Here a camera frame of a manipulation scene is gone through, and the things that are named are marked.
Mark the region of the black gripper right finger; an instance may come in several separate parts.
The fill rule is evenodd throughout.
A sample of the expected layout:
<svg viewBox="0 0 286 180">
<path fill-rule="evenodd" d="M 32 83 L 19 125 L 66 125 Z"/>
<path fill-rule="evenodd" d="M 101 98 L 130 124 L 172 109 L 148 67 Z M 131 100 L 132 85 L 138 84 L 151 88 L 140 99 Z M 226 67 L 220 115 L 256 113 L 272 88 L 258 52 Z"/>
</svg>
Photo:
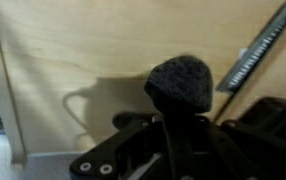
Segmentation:
<svg viewBox="0 0 286 180">
<path fill-rule="evenodd" d="M 197 120 L 205 154 L 196 180 L 286 180 L 286 99 L 262 98 L 219 126 Z"/>
</svg>

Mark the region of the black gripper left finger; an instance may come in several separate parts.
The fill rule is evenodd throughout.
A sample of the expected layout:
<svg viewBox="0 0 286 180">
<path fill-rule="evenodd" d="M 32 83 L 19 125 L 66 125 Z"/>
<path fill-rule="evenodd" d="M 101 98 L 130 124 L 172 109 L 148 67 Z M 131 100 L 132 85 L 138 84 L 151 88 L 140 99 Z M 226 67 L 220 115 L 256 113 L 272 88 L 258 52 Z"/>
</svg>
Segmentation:
<svg viewBox="0 0 286 180">
<path fill-rule="evenodd" d="M 170 180 L 163 116 L 121 112 L 118 132 L 76 158 L 71 180 Z"/>
</svg>

